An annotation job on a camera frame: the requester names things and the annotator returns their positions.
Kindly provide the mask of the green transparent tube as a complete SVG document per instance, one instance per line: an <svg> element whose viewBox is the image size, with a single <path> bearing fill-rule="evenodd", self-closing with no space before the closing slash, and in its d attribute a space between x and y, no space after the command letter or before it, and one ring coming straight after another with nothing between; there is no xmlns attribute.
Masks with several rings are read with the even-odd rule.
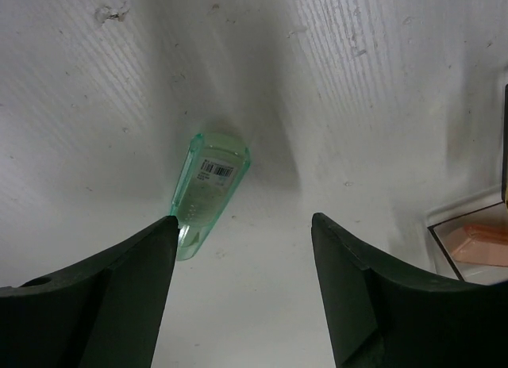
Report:
<svg viewBox="0 0 508 368"><path fill-rule="evenodd" d="M193 137L171 200L179 222L178 261L196 255L250 166L245 142L206 132Z"/></svg>

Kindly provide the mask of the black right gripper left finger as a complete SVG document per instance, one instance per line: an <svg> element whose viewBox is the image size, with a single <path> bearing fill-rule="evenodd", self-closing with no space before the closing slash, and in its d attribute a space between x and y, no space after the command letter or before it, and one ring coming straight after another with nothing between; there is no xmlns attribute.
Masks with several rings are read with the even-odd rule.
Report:
<svg viewBox="0 0 508 368"><path fill-rule="evenodd" d="M3 367L150 367L177 252L167 216L98 254L1 289Z"/></svg>

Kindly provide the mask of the teal orange drawer box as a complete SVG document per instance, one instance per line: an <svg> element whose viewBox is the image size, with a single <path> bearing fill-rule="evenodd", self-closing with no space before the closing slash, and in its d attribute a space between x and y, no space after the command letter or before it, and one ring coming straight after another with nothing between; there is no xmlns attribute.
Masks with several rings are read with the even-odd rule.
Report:
<svg viewBox="0 0 508 368"><path fill-rule="evenodd" d="M479 285L507 280L507 98L503 99L501 183L427 217L434 270Z"/></svg>

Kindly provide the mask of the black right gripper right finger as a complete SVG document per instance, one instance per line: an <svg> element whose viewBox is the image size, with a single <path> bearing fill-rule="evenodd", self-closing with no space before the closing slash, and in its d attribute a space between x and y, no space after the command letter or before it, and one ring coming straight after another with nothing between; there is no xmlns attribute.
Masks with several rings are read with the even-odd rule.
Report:
<svg viewBox="0 0 508 368"><path fill-rule="evenodd" d="M505 282L417 268L323 213L313 215L311 238L336 366L506 366Z"/></svg>

